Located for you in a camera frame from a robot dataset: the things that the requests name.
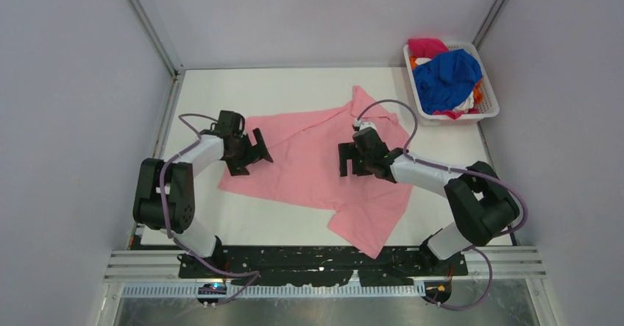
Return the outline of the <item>white plastic laundry basket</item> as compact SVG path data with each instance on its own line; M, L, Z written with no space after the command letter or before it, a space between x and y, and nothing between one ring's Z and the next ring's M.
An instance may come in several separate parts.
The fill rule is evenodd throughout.
M474 124L500 108L477 49L467 42L443 42L448 52L415 58L403 47L408 77L422 126Z

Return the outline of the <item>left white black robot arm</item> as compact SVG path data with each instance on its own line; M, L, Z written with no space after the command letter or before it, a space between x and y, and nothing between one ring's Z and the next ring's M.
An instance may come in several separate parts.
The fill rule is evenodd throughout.
M195 217L194 179L210 165L225 163L229 174L249 175L248 167L272 156L260 129L248 132L246 119L223 110L211 125L198 130L189 114L179 119L194 133L194 141L168 160L148 157L138 173L132 217L136 223L164 233L180 248L198 256L197 267L208 277L218 277L226 259L216 249L220 239Z

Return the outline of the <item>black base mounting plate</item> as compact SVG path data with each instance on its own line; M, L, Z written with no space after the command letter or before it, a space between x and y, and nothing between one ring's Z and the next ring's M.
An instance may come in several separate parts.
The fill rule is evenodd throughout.
M182 279L230 280L234 286L331 287L344 286L356 277L362 286L406 286L414 277L463 277L468 274L464 256L455 254L435 262L418 247L382 248L376 258L355 247L344 246L241 246L219 247L211 271L188 254L177 256Z

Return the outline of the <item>magenta t shirt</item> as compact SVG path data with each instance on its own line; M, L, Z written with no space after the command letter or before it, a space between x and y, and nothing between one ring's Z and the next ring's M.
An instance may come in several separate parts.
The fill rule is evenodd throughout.
M438 54L448 52L447 46L436 38L408 39L408 49L415 58L426 57L433 59Z

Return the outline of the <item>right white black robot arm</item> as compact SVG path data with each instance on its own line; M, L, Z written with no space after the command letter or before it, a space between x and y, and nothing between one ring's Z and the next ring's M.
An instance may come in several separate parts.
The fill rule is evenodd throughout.
M394 184L409 184L438 194L450 206L453 223L425 239L417 257L428 274L440 274L450 258L484 247L525 221L525 207L493 168L477 161L466 168L434 163L406 148L389 149L373 127L360 126L352 141L338 145L339 173L373 175Z

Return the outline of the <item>aluminium frame rail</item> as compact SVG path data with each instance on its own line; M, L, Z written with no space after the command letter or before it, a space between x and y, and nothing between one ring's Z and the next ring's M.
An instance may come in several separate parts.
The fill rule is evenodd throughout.
M534 247L483 247L463 252L436 266L419 262L416 247L386 247L376 259L352 247L225 247L215 265L219 274L180 250L133 250L114 252L104 278L110 282L211 280L230 278L239 285L254 273L267 286L340 286L349 281L381 280L395 283L411 278L434 280L543 279L547 276Z

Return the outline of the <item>pink t shirt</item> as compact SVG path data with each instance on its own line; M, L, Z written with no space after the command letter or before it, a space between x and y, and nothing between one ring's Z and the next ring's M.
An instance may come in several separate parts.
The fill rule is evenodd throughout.
M360 113L392 149L408 140L396 114L377 105L360 86L342 107L254 116L247 125L263 134L272 163L258 162L248 176L226 171L219 189L307 208L333 210L328 228L370 258L376 258L408 207L412 187L374 176L340 177L338 145L349 143Z

